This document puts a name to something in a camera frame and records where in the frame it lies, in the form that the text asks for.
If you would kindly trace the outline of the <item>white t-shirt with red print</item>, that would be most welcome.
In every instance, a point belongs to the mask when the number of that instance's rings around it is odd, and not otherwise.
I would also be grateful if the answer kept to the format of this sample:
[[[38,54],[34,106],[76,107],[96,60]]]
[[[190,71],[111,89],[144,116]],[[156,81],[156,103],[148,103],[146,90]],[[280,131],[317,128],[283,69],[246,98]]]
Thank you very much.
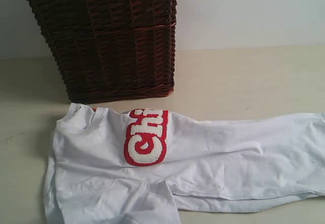
[[[179,210],[252,213],[324,195],[324,114],[197,121],[72,103],[56,123],[48,223],[179,223]]]

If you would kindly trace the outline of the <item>dark brown wicker basket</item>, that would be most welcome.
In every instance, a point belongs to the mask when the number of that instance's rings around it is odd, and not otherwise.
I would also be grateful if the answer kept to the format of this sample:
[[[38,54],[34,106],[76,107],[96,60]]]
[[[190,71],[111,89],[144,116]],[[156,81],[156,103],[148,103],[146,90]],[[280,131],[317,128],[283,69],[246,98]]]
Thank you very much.
[[[177,0],[27,0],[75,103],[174,90]]]

